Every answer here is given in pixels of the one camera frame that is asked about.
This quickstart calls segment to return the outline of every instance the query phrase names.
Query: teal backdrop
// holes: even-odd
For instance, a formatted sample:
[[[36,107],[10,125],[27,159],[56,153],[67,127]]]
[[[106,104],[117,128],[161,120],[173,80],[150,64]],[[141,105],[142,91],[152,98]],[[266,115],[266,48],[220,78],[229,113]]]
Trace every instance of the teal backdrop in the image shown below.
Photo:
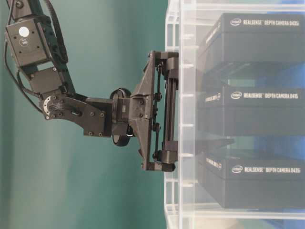
[[[166,0],[52,2],[80,94],[108,98],[122,86],[133,90],[147,53],[164,50]],[[2,0],[2,41],[7,16]],[[0,74],[1,229],[166,228],[163,174],[141,170],[137,139],[118,148],[111,139],[83,137],[73,123],[47,122],[2,61]]]

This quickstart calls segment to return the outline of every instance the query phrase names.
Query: clear plastic bin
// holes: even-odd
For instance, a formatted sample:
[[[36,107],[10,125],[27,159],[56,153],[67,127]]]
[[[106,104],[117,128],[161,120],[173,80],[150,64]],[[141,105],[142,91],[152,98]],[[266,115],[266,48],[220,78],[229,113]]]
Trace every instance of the clear plastic bin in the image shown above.
[[[304,13],[301,0],[169,0],[165,47],[180,53],[169,229],[305,228]]]

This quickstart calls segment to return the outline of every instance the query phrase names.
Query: black box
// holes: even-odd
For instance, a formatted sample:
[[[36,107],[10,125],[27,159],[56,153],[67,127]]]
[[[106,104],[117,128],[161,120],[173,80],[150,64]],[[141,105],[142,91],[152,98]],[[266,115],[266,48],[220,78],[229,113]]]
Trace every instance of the black box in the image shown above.
[[[305,21],[297,14],[224,13],[200,45],[207,77],[257,78],[305,61]]]
[[[223,87],[199,100],[199,128],[222,136],[305,135],[305,90]]]
[[[304,161],[251,157],[257,153],[247,150],[227,154],[204,154],[199,162],[199,182],[223,208],[305,208]]]

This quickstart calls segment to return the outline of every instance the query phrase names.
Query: black wire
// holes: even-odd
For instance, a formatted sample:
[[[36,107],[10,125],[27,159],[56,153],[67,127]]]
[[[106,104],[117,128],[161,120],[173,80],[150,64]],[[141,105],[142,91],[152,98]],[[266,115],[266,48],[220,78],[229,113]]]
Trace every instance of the black wire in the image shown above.
[[[8,19],[8,23],[7,26],[10,25],[11,22],[11,18],[12,18],[12,14],[13,14],[13,7],[14,7],[14,2],[15,0],[11,1],[11,5],[10,5],[10,14],[9,14],[9,19]],[[18,87],[18,89],[21,91],[21,93],[24,95],[24,97],[32,104],[32,106],[40,113],[42,113],[42,110],[28,97],[27,94],[25,94],[25,92],[23,91],[21,85],[19,85],[19,83],[17,82],[16,78],[14,77],[12,71],[10,70],[10,67],[8,65],[8,61],[7,61],[7,51],[8,51],[8,41],[5,40],[4,42],[4,52],[3,52],[3,59],[4,59],[4,66],[6,67],[6,69],[9,72],[10,77],[12,78],[12,80],[14,81],[14,83],[16,84],[16,86]]]
[[[18,84],[21,86],[22,90],[32,96],[35,96],[37,98],[41,98],[41,96],[33,91],[31,91],[30,89],[26,88],[24,85],[23,85],[23,82],[20,78],[20,71],[18,70],[17,73],[16,73],[16,77],[17,77],[17,80],[18,80]]]
[[[59,20],[58,20],[56,11],[55,11],[54,7],[52,6],[52,3],[49,0],[44,0],[44,2],[47,5],[47,8],[50,12],[50,15],[51,15],[51,18],[53,21],[53,26],[54,26],[57,42],[59,44],[59,49],[60,49],[60,52],[62,55],[61,60],[63,63],[67,63],[69,58],[68,58],[66,46],[64,44],[64,40],[63,40],[63,36],[62,36],[62,32],[61,32],[61,26],[59,24]]]

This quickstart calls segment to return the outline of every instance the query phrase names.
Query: white sticker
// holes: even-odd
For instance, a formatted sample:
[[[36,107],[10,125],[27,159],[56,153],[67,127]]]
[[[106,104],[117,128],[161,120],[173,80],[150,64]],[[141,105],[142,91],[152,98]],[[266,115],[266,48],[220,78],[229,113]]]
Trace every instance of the white sticker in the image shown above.
[[[20,34],[21,37],[28,37],[29,34],[30,34],[30,31],[27,27],[23,26],[19,29],[19,34]]]

